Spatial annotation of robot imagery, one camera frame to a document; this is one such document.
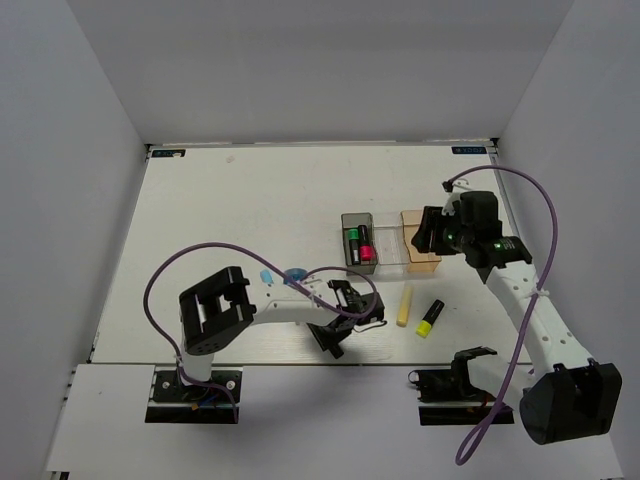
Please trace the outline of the pink cap black highlighter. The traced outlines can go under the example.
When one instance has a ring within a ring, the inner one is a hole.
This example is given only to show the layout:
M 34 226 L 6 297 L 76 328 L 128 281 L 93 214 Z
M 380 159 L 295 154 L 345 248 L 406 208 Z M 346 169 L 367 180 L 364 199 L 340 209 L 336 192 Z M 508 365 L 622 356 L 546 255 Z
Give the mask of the pink cap black highlighter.
M 370 262 L 375 258 L 375 250 L 372 245 L 369 228 L 365 224 L 360 224 L 358 230 L 358 251 L 361 262 Z

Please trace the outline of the pale yellow glue stick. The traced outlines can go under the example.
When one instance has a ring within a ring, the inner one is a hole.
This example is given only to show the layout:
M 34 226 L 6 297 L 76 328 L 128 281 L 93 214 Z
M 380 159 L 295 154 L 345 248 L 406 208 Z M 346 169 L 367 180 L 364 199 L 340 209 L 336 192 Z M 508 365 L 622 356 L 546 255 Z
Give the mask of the pale yellow glue stick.
M 408 325 L 413 291 L 414 291 L 414 288 L 411 284 L 406 284 L 403 288 L 401 300 L 400 300 L 397 315 L 396 315 L 396 325 L 398 327 L 404 328 Z

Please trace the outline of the green cap black highlighter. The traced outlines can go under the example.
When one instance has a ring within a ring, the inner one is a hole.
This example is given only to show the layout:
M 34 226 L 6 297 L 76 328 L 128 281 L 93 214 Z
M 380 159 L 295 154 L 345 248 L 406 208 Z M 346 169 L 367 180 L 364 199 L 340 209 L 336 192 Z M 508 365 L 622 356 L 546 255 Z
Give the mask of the green cap black highlighter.
M 360 236 L 357 228 L 352 228 L 347 231 L 349 254 L 352 265 L 360 265 Z

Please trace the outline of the blue round jar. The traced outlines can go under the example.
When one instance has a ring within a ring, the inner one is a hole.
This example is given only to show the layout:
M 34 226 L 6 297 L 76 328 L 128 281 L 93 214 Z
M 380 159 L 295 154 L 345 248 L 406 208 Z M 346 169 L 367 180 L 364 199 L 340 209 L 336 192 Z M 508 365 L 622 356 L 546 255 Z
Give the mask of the blue round jar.
M 300 283 L 308 276 L 308 271 L 303 268 L 290 268 L 284 271 L 283 283 L 285 285 Z

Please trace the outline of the yellow cap black highlighter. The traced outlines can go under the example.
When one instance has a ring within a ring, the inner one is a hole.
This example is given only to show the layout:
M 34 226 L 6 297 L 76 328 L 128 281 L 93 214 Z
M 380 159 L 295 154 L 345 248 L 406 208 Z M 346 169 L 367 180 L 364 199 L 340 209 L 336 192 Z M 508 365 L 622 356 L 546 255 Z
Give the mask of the yellow cap black highlighter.
M 426 338 L 430 331 L 433 328 L 434 323 L 439 318 L 442 310 L 444 309 L 445 303 L 439 299 L 436 299 L 432 305 L 429 307 L 426 314 L 423 316 L 420 321 L 419 326 L 416 328 L 416 334 L 421 338 Z

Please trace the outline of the light blue glue stick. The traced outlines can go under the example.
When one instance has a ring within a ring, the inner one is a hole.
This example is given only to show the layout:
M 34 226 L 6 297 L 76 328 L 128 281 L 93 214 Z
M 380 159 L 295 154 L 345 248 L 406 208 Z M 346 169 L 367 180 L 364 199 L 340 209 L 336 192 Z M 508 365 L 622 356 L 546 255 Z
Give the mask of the light blue glue stick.
M 265 284 L 273 284 L 274 280 L 271 275 L 271 272 L 268 269 L 262 270 L 260 272 L 260 279 Z

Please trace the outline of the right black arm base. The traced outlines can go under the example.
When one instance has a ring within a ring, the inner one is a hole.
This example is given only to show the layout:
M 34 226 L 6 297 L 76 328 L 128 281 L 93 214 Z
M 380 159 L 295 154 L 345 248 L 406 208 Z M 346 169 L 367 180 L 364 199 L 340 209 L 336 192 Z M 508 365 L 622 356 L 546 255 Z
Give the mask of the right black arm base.
M 418 393 L 419 422 L 424 427 L 475 426 L 488 416 L 495 401 L 475 387 L 462 393 L 450 368 L 412 370 L 407 379 Z

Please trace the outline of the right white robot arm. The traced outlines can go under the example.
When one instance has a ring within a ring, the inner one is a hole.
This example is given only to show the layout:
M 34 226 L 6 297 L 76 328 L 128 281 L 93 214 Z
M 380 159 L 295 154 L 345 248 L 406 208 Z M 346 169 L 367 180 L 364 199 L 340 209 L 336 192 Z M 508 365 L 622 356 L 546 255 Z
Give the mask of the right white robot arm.
M 425 207 L 411 243 L 421 253 L 463 255 L 523 337 L 532 363 L 531 370 L 516 368 L 504 387 L 509 364 L 497 351 L 459 351 L 446 378 L 426 375 L 428 401 L 487 393 L 518 413 L 539 445 L 609 432 L 622 376 L 614 364 L 595 360 L 538 287 L 530 252 L 520 238 L 503 233 L 493 193 L 454 193 L 443 207 Z

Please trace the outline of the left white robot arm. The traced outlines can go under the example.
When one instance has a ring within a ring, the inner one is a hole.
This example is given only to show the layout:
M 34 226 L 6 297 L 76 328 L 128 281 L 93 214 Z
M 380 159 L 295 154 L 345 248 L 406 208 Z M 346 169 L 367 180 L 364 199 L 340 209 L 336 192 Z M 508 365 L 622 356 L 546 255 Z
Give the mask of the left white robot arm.
M 240 267 L 232 266 L 182 292 L 180 391 L 191 399 L 205 396 L 214 355 L 252 326 L 304 324 L 321 350 L 340 358 L 340 343 L 356 328 L 383 321 L 385 306 L 377 291 L 361 294 L 345 279 L 326 278 L 327 270 L 252 284 Z

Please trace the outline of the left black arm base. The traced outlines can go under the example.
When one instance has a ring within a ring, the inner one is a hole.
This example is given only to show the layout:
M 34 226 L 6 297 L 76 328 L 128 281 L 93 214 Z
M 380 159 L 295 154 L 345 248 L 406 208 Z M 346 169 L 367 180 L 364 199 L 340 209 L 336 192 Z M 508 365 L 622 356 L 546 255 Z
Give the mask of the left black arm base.
M 212 381 L 232 394 L 240 412 L 241 370 L 213 370 Z M 175 369 L 156 369 L 145 413 L 147 424 L 233 425 L 235 412 L 227 395 L 214 388 L 186 385 Z

